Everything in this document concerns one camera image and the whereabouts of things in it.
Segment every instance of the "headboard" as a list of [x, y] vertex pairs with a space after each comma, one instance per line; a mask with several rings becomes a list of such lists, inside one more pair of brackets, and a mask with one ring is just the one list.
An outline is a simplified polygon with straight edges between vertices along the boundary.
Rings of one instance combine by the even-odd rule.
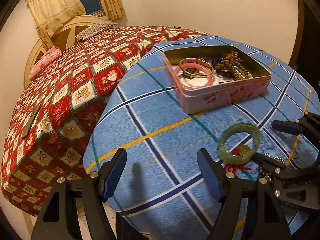
[[[103, 21], [104, 19], [96, 16], [76, 16], [74, 19], [64, 25], [62, 29], [56, 31], [56, 33], [52, 36], [52, 43], [64, 51], [78, 42], [76, 40], [76, 35], [78, 35], [81, 31], [89, 26]], [[31, 50], [27, 60], [26, 68], [24, 70], [24, 89], [26, 89], [30, 83], [30, 69], [40, 60], [44, 53], [44, 47], [39, 39]]]

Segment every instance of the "wall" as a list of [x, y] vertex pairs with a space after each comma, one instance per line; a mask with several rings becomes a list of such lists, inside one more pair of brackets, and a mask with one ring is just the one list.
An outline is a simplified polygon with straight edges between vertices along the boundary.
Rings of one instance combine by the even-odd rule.
[[[21, 0], [0, 32], [0, 160], [12, 111], [24, 90], [24, 68], [38, 39], [31, 13]], [[30, 239], [22, 211], [10, 204], [2, 193], [0, 206], [21, 239]]]
[[127, 25], [195, 29], [258, 47], [289, 63], [298, 0], [122, 0]]

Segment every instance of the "green bracelet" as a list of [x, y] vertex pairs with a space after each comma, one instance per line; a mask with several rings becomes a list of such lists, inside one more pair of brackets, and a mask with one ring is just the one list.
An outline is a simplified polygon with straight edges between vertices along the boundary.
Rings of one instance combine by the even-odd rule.
[[[235, 133], [247, 132], [252, 134], [253, 147], [249, 152], [246, 152], [243, 156], [232, 155], [228, 148], [224, 145], [227, 139]], [[248, 162], [251, 157], [257, 152], [260, 144], [260, 130], [253, 124], [241, 122], [230, 126], [223, 132], [218, 143], [218, 156], [220, 160], [227, 164], [240, 165]]]

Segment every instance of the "pillow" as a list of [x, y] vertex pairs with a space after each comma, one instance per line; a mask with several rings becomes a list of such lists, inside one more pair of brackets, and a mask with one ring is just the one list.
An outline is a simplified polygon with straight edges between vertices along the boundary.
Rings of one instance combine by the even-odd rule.
[[41, 57], [41, 59], [32, 67], [29, 73], [29, 79], [33, 81], [51, 62], [62, 56], [62, 51], [57, 46], [51, 47]]
[[116, 25], [117, 23], [115, 22], [110, 22], [110, 21], [104, 21], [102, 23], [97, 23], [95, 25], [92, 25], [86, 29], [84, 29], [82, 32], [80, 32], [76, 38], [77, 38], [77, 41], [79, 40], [83, 40], [84, 38], [86, 38], [87, 36], [91, 35], [94, 36], [100, 32], [103, 32], [105, 30], [108, 30], [108, 29], [111, 29], [113, 28], [114, 25]]

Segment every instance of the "blue plaid tablecloth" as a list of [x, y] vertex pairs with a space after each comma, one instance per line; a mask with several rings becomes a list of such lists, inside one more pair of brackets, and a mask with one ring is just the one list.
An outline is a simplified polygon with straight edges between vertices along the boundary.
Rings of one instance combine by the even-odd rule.
[[[180, 109], [165, 73], [163, 51], [169, 49], [232, 44], [258, 60], [271, 73], [265, 95], [187, 115]], [[304, 110], [320, 114], [316, 91], [292, 68], [255, 47], [216, 36], [201, 36], [156, 44], [123, 77], [98, 121], [84, 154], [87, 170], [97, 171], [119, 147], [126, 149], [127, 165], [108, 203], [138, 231], [153, 239], [203, 240], [218, 214], [220, 204], [209, 194], [196, 161], [200, 148], [218, 160], [217, 141], [222, 132], [239, 122], [260, 128], [260, 153], [286, 161], [296, 137], [271, 129], [273, 120], [295, 120]], [[252, 147], [248, 134], [227, 141], [229, 149]], [[311, 165], [316, 148], [301, 136], [289, 168]], [[236, 175], [255, 180], [258, 166]], [[247, 200], [243, 199], [234, 239], [240, 239]], [[307, 215], [283, 207], [291, 232]]]

